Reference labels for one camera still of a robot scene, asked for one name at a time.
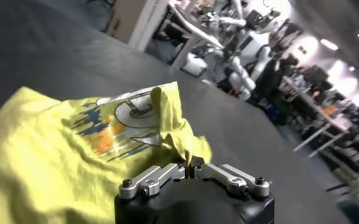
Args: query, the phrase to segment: bolt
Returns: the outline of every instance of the bolt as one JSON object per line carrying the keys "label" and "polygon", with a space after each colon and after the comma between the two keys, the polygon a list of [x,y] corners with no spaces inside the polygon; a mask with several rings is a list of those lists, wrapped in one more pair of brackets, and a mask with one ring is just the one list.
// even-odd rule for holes
{"label": "bolt", "polygon": [[145,198],[149,197],[149,189],[147,187],[141,189],[141,196]]}
{"label": "bolt", "polygon": [[256,185],[264,185],[265,182],[266,182],[266,180],[263,177],[256,177],[256,179],[255,179]]}
{"label": "bolt", "polygon": [[247,196],[249,193],[249,188],[246,185],[240,186],[239,187],[239,194],[243,197]]}
{"label": "bolt", "polygon": [[147,180],[145,181],[147,184],[154,184],[155,182],[153,180]]}
{"label": "bolt", "polygon": [[126,179],[123,181],[123,187],[130,187],[131,184],[132,184],[132,180],[130,179]]}
{"label": "bolt", "polygon": [[235,179],[233,179],[232,181],[233,181],[233,182],[240,182],[241,179],[240,179],[240,178],[235,178]]}

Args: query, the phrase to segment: gray table surface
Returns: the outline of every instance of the gray table surface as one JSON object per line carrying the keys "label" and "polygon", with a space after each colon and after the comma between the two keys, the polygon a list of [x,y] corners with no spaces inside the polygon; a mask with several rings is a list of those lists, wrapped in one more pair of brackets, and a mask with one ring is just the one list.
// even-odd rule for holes
{"label": "gray table surface", "polygon": [[21,86],[56,99],[115,96],[177,80],[183,115],[213,162],[272,181],[277,223],[348,223],[258,109],[30,0],[0,0],[0,107]]}

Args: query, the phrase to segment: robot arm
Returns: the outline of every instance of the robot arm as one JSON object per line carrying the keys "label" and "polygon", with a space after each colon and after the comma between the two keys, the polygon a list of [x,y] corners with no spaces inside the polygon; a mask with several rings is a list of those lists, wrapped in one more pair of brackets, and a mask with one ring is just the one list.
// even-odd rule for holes
{"label": "robot arm", "polygon": [[152,166],[124,180],[115,198],[117,224],[270,224],[269,183],[230,165]]}
{"label": "robot arm", "polygon": [[270,56],[271,48],[269,46],[263,47],[258,54],[257,62],[254,66],[254,70],[251,73],[251,79],[256,82],[259,76],[262,74],[267,63],[271,60]]}
{"label": "robot arm", "polygon": [[248,72],[242,67],[239,57],[235,56],[230,60],[231,68],[234,73],[229,76],[229,82],[238,93],[243,92],[251,94],[256,87],[255,82],[249,77]]}

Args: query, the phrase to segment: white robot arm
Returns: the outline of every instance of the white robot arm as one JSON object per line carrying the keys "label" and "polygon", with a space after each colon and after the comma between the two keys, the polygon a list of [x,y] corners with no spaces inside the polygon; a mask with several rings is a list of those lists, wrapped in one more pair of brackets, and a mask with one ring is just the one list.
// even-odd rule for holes
{"label": "white robot arm", "polygon": [[251,73],[251,79],[256,82],[259,76],[262,74],[267,63],[272,59],[270,56],[271,48],[269,46],[263,47],[258,53],[258,59]]}
{"label": "white robot arm", "polygon": [[229,75],[229,83],[239,95],[245,95],[249,98],[251,91],[256,87],[255,82],[249,77],[248,72],[240,64],[239,57],[231,58],[230,65],[234,72]]}

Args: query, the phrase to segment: yellow t-shirt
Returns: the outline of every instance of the yellow t-shirt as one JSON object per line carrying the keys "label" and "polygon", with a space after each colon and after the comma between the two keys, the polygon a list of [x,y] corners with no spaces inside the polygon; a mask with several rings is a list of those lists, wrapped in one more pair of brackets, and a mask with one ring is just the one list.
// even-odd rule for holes
{"label": "yellow t-shirt", "polygon": [[19,89],[0,109],[0,223],[113,223],[123,179],[193,155],[177,83],[58,101]]}

